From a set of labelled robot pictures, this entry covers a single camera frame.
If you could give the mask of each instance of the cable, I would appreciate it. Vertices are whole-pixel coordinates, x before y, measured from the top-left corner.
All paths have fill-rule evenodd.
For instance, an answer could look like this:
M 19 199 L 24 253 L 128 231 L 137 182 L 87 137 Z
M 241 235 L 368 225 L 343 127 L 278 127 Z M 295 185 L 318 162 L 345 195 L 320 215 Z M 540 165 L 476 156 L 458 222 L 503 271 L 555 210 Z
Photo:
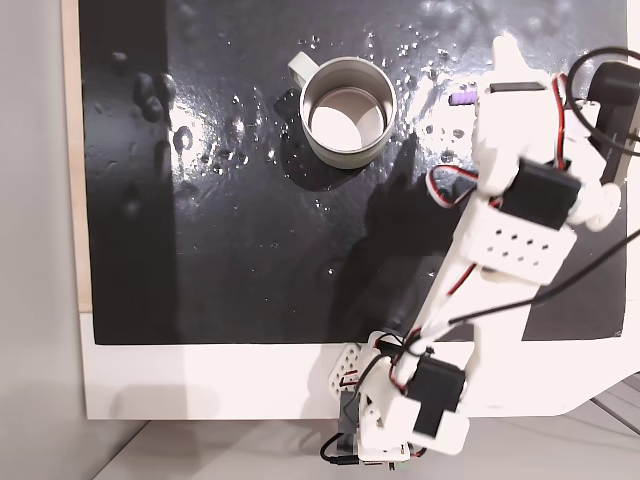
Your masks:
M 353 421 L 353 418 L 351 418 L 351 416 L 347 412 L 347 408 L 354 402 L 354 400 L 360 393 L 360 386 L 362 385 L 362 382 L 364 382 L 364 379 L 367 378 L 367 375 L 369 375 L 373 367 L 375 367 L 376 363 L 378 363 L 383 358 L 391 358 L 391 357 L 389 357 L 389 355 L 383 355 L 382 353 L 380 353 L 376 355 L 373 358 L 373 360 L 369 362 L 369 365 L 367 365 L 367 368 L 365 368 L 362 371 L 362 375 L 360 375 L 360 380 L 358 380 L 358 384 L 356 385 L 356 388 L 353 389 L 353 396 L 349 400 L 347 400 L 347 402 L 342 407 L 342 413 L 349 419 L 349 421 L 354 427 L 357 427 L 356 422 Z
M 569 70 L 569 74 L 567 75 L 567 88 L 566 88 L 567 103 L 569 104 L 569 107 L 571 107 L 571 110 L 573 110 L 573 113 L 575 114 L 576 118 L 580 121 L 580 123 L 582 123 L 582 125 L 584 125 L 584 127 L 587 130 L 589 130 L 589 132 L 594 138 L 596 138 L 597 140 L 600 140 L 601 142 L 606 143 L 610 147 L 613 147 L 621 151 L 622 153 L 626 153 L 627 155 L 638 157 L 640 156 L 640 152 L 636 152 L 634 150 L 630 150 L 626 148 L 626 146 L 623 143 L 619 143 L 612 140 L 605 133 L 601 132 L 600 130 L 595 128 L 593 125 L 591 125 L 589 121 L 585 118 L 583 113 L 580 111 L 580 108 L 578 107 L 578 104 L 576 102 L 576 98 L 573 96 L 573 82 L 576 78 L 576 73 L 578 73 L 578 70 L 580 69 L 580 67 L 584 65 L 588 60 L 591 60 L 592 58 L 595 58 L 595 57 L 599 57 L 601 55 L 626 55 L 627 57 L 631 57 L 635 60 L 640 60 L 640 53 L 634 52 L 633 50 L 629 50 L 628 48 L 623 48 L 623 47 L 603 47 L 603 48 L 596 48 L 595 50 L 591 50 L 590 52 L 587 52 L 586 54 L 578 58 L 578 60 L 576 60 L 576 62 L 571 66 L 571 69 Z
M 450 201 L 447 200 L 439 191 L 438 184 L 436 183 L 435 173 L 437 170 L 450 170 L 460 175 L 461 177 L 466 178 L 472 182 L 478 181 L 478 174 L 472 172 L 470 170 L 466 170 L 464 168 L 458 167 L 456 165 L 436 165 L 431 169 L 429 175 L 425 178 L 425 182 L 427 184 L 427 190 L 429 191 L 429 195 L 435 200 L 435 202 L 440 205 L 442 208 L 453 208 L 462 202 L 465 198 L 467 198 L 471 192 L 475 190 L 475 186 L 468 189 L 466 192 L 459 195 L 455 200 Z
M 342 436 L 342 433 L 338 432 L 336 433 L 333 437 L 331 437 L 329 440 L 327 440 L 325 442 L 325 444 L 320 447 L 320 457 L 325 461 L 325 462 L 329 462 L 329 463 L 333 463 L 332 460 L 336 457 L 329 457 L 327 455 L 327 448 L 329 448 L 331 446 L 331 444 L 333 442 L 337 442 L 338 439 Z
M 506 310 L 512 310 L 514 308 L 520 308 L 520 307 L 524 307 L 524 306 L 527 306 L 527 305 L 534 306 L 534 305 L 539 305 L 539 304 L 541 304 L 543 302 L 546 302 L 547 300 L 549 300 L 549 299 L 555 297 L 556 295 L 564 292 L 567 288 L 571 287 L 574 283 L 582 280 L 584 277 L 589 275 L 596 268 L 598 268 L 604 262 L 609 260 L 616 253 L 618 253 L 618 251 L 620 251 L 628 243 L 630 243 L 633 240 L 635 240 L 636 238 L 638 238 L 638 236 L 640 236 L 640 229 L 636 230 L 635 232 L 633 232 L 628 237 L 626 237 L 626 238 L 620 240 L 618 243 L 614 244 L 606 252 L 604 252 L 602 255 L 600 255 L 598 258 L 596 258 L 591 263 L 589 263 L 582 270 L 579 270 L 578 272 L 576 272 L 573 275 L 571 275 L 564 282 L 562 282 L 559 285 L 547 290 L 544 293 L 541 293 L 540 295 L 538 295 L 536 297 L 530 298 L 528 300 L 521 300 L 519 302 L 507 303 L 506 305 L 500 305 L 498 307 L 487 308 L 485 310 L 479 310 L 477 312 L 468 313 L 466 315 L 455 317 L 455 318 L 452 318 L 451 320 L 449 320 L 449 325 L 463 324 L 463 323 L 469 322 L 470 320 L 473 320 L 474 318 L 482 317 L 484 315 L 492 315 L 494 313 L 500 313 L 500 312 L 504 312 Z
M 562 79 L 564 81 L 565 91 L 567 88 L 567 76 L 564 73 L 557 73 L 551 79 L 551 87 L 553 89 L 553 94 L 556 98 L 556 105 L 558 106 L 558 137 L 556 138 L 556 149 L 555 149 L 555 165 L 560 170 L 565 170 L 564 163 L 564 102 L 562 101 L 562 97 L 560 96 L 560 88 L 558 87 L 558 80 Z
M 469 265 L 469 268 L 465 270 L 465 272 L 462 274 L 460 279 L 455 283 L 453 287 L 451 287 L 451 290 L 447 292 L 447 295 L 453 295 L 454 293 L 456 293 L 456 290 L 458 290 L 462 286 L 462 284 L 465 282 L 465 280 L 469 278 L 469 275 L 471 275 L 471 272 L 473 272 L 473 269 L 476 268 L 476 265 L 477 265 L 476 263 L 472 263 L 471 265 Z
M 338 455 L 335 457 L 327 455 L 327 448 L 329 448 L 333 442 L 336 442 L 340 437 L 342 437 L 342 435 L 343 434 L 341 432 L 336 433 L 333 437 L 327 440 L 322 447 L 320 447 L 320 458 L 331 465 L 358 465 L 360 463 L 360 459 L 357 455 Z

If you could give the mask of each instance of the wooden edge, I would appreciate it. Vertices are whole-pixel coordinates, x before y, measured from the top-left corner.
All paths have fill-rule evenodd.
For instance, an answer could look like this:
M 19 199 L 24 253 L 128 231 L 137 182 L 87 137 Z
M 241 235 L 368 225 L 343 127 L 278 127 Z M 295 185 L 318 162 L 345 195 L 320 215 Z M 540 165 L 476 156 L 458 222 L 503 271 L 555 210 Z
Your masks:
M 80 313 L 91 313 L 91 267 L 89 261 L 89 227 L 87 224 L 87 192 L 84 164 L 78 0 L 61 0 L 61 8 L 67 144 L 78 309 Z

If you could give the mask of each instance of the gray wall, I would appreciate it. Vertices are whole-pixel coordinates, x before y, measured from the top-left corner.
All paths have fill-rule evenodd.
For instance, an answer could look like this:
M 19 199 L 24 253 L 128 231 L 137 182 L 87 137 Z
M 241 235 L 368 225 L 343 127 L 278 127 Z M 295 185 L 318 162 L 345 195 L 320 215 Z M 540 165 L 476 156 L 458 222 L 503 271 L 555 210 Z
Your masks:
M 90 479 L 142 426 L 84 419 L 59 0 L 0 13 L 0 478 Z

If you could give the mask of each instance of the floor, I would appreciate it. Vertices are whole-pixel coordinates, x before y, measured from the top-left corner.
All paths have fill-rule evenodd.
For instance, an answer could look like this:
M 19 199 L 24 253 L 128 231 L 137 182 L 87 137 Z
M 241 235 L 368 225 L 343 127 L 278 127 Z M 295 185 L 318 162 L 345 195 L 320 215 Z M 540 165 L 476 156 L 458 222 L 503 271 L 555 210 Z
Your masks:
M 149 425 L 97 480 L 310 480 L 391 475 L 382 467 L 336 467 L 317 456 L 331 422 L 158 422 Z M 427 453 L 395 475 L 407 479 L 637 479 L 640 436 L 591 402 L 560 417 L 475 419 L 456 457 Z

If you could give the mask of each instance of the purple object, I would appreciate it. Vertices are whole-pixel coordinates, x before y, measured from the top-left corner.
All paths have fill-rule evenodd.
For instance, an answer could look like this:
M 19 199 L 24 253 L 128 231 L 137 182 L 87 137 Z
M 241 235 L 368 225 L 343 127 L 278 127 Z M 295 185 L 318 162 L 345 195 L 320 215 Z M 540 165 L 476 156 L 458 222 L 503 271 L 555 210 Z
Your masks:
M 458 105 L 473 105 L 478 99 L 478 92 L 470 90 L 468 92 L 452 93 L 449 95 L 449 105 L 457 107 Z

